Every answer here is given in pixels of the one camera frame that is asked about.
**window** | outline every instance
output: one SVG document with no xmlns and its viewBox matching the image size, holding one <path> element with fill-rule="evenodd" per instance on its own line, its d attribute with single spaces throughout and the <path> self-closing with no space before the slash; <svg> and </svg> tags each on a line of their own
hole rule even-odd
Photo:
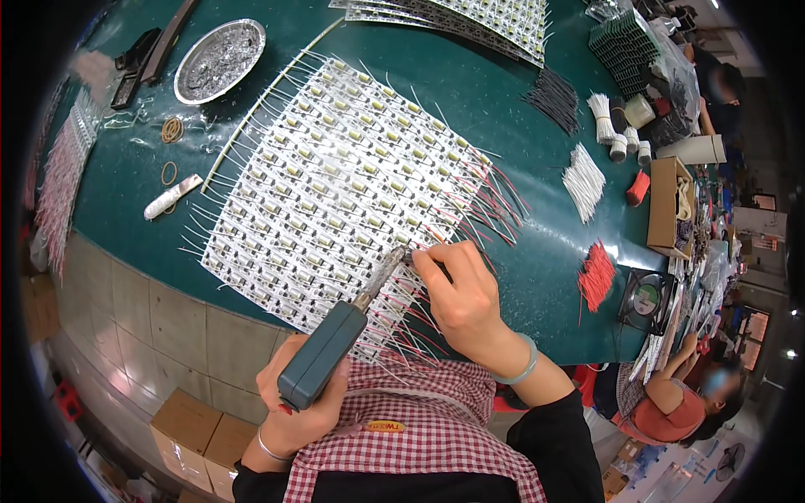
<svg viewBox="0 0 805 503">
<path fill-rule="evenodd" d="M 753 237 L 752 238 L 752 247 L 753 248 L 763 248 L 763 249 L 770 249 L 771 251 L 777 251 L 777 238 L 776 237 Z"/>
<path fill-rule="evenodd" d="M 755 194 L 752 196 L 752 201 L 757 204 L 760 209 L 768 209 L 773 212 L 777 211 L 777 198 L 771 194 Z"/>
<path fill-rule="evenodd" d="M 740 335 L 746 350 L 741 355 L 741 361 L 747 370 L 754 370 L 758 362 L 763 339 L 766 337 L 766 328 L 769 326 L 769 313 L 746 306 L 749 319 L 741 323 Z"/>
</svg>

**black wire pile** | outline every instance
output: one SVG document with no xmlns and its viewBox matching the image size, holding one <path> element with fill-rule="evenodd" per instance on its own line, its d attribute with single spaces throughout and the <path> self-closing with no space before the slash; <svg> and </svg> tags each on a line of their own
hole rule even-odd
<svg viewBox="0 0 805 503">
<path fill-rule="evenodd" d="M 521 94 L 519 99 L 542 112 L 568 136 L 578 132 L 576 111 L 579 108 L 579 96 L 573 86 L 549 67 L 542 69 L 536 86 L 525 96 Z"/>
<path fill-rule="evenodd" d="M 612 119 L 612 127 L 616 133 L 623 134 L 629 123 L 626 121 L 626 102 L 622 97 L 616 96 L 609 98 L 609 117 Z"/>
</svg>

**black shirt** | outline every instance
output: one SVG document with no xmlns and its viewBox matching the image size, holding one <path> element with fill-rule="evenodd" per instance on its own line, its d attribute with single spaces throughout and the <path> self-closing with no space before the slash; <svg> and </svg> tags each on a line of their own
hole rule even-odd
<svg viewBox="0 0 805 503">
<path fill-rule="evenodd" d="M 741 136 L 741 106 L 719 103 L 715 100 L 710 85 L 712 71 L 721 65 L 713 54 L 703 48 L 693 46 L 693 61 L 696 63 L 696 79 L 699 81 L 699 94 L 707 101 L 707 111 L 716 134 L 724 143 L 737 140 Z"/>
<path fill-rule="evenodd" d="M 581 393 L 529 410 L 509 429 L 506 443 L 525 455 L 537 469 L 547 500 L 604 501 L 601 471 L 584 421 Z M 232 486 L 237 503 L 282 501 L 287 473 L 256 473 L 235 464 Z M 424 473 L 384 475 L 321 472 L 312 501 L 382 501 L 383 503 L 452 501 L 519 501 L 517 485 L 499 475 Z"/>
</svg>

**green tabletop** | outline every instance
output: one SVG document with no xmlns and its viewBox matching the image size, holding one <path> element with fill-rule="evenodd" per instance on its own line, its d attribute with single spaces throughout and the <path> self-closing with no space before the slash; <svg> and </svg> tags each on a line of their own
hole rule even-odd
<svg viewBox="0 0 805 503">
<path fill-rule="evenodd" d="M 145 30 L 165 27 L 180 3 L 119 2 L 85 49 L 114 58 Z M 142 106 L 146 123 L 100 129 L 76 200 L 75 230 L 177 290 L 284 324 L 236 292 L 217 290 L 220 282 L 201 268 L 196 257 L 177 250 L 184 245 L 180 237 L 184 225 L 192 225 L 188 202 L 215 210 L 197 190 L 183 198 L 171 215 L 145 221 L 142 211 L 164 189 L 159 174 L 165 162 L 176 162 L 178 179 L 192 173 L 207 175 L 217 153 L 205 149 L 223 145 L 260 92 L 302 47 L 342 15 L 327 4 L 327 0 L 200 2 L 171 52 L 161 83 L 143 86 L 138 93 L 138 99 L 147 102 L 140 105 L 135 100 L 131 110 Z M 616 320 L 628 267 L 655 270 L 666 260 L 645 247 L 647 200 L 639 208 L 625 204 L 624 193 L 638 170 L 634 156 L 613 164 L 608 148 L 595 142 L 586 97 L 590 89 L 610 96 L 618 90 L 587 48 L 593 21 L 584 16 L 582 2 L 556 0 L 550 8 L 551 30 L 556 34 L 547 45 L 547 64 L 570 81 L 582 100 L 582 130 L 573 138 L 517 99 L 533 86 L 537 68 L 465 39 L 395 25 L 342 23 L 316 50 L 334 52 L 353 65 L 360 58 L 378 77 L 388 71 L 391 84 L 409 98 L 406 91 L 414 85 L 426 109 L 436 113 L 437 101 L 454 130 L 473 145 L 502 156 L 496 164 L 533 208 L 516 247 L 502 242 L 489 247 L 489 255 L 500 264 L 502 316 L 513 329 L 532 335 L 560 364 L 633 360 L 645 334 L 623 328 Z M 266 27 L 268 43 L 257 66 L 222 100 L 201 107 L 179 103 L 173 94 L 173 73 L 185 52 L 207 31 L 239 18 L 256 19 Z M 65 101 L 72 99 L 75 89 L 74 83 Z M 178 143 L 166 145 L 160 128 L 173 115 L 184 120 L 185 134 Z M 569 164 L 577 142 L 587 147 L 607 179 L 594 220 L 587 225 L 582 225 L 562 184 L 562 169 L 556 167 Z M 232 176 L 235 168 L 225 163 L 219 172 Z M 617 276 L 598 313 L 588 313 L 584 305 L 580 317 L 577 271 L 598 238 L 617 261 Z"/>
</svg>

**silver bracelet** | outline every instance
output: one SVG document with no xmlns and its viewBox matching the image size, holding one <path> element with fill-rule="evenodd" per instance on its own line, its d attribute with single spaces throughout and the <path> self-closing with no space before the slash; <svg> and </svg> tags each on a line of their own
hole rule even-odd
<svg viewBox="0 0 805 503">
<path fill-rule="evenodd" d="M 528 359 L 528 366 L 526 367 L 525 370 L 522 371 L 520 375 L 518 375 L 517 377 L 512 377 L 511 379 L 506 379 L 505 377 L 500 377 L 492 373 L 492 379 L 501 384 L 507 384 L 507 385 L 517 384 L 518 382 L 528 377 L 528 375 L 534 371 L 534 367 L 537 366 L 537 355 L 539 355 L 539 351 L 537 351 L 537 343 L 534 342 L 534 339 L 531 339 L 524 333 L 516 332 L 516 334 L 521 336 L 530 346 L 531 353 Z"/>
<path fill-rule="evenodd" d="M 262 442 L 262 425 L 263 425 L 263 423 L 261 423 L 260 426 L 257 428 L 257 441 L 260 443 L 260 448 L 262 448 L 262 450 L 267 455 L 271 456 L 272 458 L 274 458 L 277 461 L 282 461 L 283 463 L 287 463 L 288 461 L 293 460 L 296 457 L 295 452 L 294 452 L 293 456 L 283 458 L 282 456 L 277 456 L 276 454 L 274 454 L 273 452 L 268 450 L 268 447 L 266 447 L 266 445 Z"/>
</svg>

